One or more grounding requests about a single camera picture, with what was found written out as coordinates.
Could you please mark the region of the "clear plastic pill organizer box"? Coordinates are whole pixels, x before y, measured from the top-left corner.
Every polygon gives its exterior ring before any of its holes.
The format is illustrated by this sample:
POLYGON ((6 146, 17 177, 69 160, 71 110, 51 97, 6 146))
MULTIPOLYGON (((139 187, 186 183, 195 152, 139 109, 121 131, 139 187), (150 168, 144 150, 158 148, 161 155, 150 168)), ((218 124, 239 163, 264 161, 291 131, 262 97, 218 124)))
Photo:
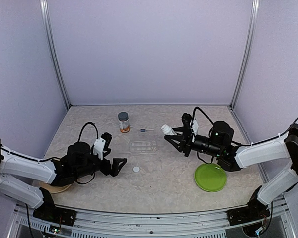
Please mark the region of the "clear plastic pill organizer box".
POLYGON ((132 153, 153 153, 157 151, 154 129, 131 129, 130 151, 132 153))

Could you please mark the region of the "white pill bottle cap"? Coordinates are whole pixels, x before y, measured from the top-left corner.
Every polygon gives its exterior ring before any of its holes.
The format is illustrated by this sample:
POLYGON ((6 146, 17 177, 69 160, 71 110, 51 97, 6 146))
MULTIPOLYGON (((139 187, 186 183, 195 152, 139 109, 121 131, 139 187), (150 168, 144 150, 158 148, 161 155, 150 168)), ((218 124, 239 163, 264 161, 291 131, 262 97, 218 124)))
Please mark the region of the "white pill bottle cap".
POLYGON ((133 172, 137 173, 140 171, 140 168, 138 166, 133 167, 133 172))

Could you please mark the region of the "small white pill bottle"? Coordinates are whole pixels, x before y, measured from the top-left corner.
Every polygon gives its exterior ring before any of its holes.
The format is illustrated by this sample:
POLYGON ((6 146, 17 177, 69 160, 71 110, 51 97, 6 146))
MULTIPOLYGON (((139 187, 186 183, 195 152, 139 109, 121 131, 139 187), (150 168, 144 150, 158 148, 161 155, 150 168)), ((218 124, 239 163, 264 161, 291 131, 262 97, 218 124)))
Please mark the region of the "small white pill bottle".
POLYGON ((173 128, 171 128, 166 124, 161 127, 161 131, 163 132, 164 135, 170 135, 170 136, 177 135, 177 133, 173 130, 173 128))

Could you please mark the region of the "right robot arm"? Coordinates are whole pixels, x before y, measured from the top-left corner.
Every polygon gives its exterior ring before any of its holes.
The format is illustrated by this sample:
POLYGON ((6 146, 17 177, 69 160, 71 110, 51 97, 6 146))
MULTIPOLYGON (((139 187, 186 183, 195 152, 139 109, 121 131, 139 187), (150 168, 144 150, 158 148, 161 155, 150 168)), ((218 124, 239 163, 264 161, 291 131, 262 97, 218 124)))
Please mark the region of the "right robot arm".
POLYGON ((214 157, 217 164, 228 172, 240 171, 249 166, 277 159, 289 159, 289 163, 267 184, 254 192, 244 209, 244 216, 255 220, 264 207, 276 197, 298 183, 298 124, 272 138, 251 144, 233 141, 234 130, 225 121, 211 122, 208 136, 198 134, 195 114, 182 115, 182 127, 163 125, 164 138, 186 157, 191 151, 214 157))

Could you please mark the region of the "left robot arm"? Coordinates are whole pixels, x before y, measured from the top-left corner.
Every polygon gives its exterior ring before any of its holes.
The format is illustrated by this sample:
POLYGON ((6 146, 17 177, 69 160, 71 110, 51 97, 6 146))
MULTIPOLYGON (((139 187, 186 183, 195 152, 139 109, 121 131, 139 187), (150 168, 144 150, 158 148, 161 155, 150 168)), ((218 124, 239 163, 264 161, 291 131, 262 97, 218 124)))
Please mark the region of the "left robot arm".
POLYGON ((95 143, 78 139, 61 157, 38 159, 10 150, 0 139, 0 193, 12 197, 29 207, 40 210, 48 220, 56 220, 60 213, 50 192, 42 187, 31 186, 19 177, 33 179, 54 187, 78 183, 78 179, 96 172, 115 177, 127 163, 126 158, 107 160, 112 135, 97 135, 95 143))

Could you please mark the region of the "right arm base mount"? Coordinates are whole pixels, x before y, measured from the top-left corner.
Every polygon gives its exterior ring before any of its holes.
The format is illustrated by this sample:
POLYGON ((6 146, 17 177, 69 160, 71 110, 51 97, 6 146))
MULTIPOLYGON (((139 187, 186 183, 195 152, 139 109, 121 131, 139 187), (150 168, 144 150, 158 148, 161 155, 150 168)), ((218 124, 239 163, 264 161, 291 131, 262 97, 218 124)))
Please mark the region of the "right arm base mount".
POLYGON ((240 208, 229 209, 227 211, 229 224, 231 226, 239 225, 263 219, 271 215, 268 205, 258 201, 258 192, 262 186, 259 186, 252 194, 246 206, 240 208))

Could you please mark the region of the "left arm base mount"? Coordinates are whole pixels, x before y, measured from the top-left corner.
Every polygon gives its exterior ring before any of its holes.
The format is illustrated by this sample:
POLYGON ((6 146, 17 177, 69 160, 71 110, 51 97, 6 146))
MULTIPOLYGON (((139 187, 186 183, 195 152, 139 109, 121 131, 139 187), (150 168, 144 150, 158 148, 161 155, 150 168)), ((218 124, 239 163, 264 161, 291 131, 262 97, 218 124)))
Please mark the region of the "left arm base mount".
POLYGON ((34 209, 33 217, 72 227, 76 219, 76 211, 56 206, 48 190, 41 187, 39 190, 43 195, 43 204, 34 209))

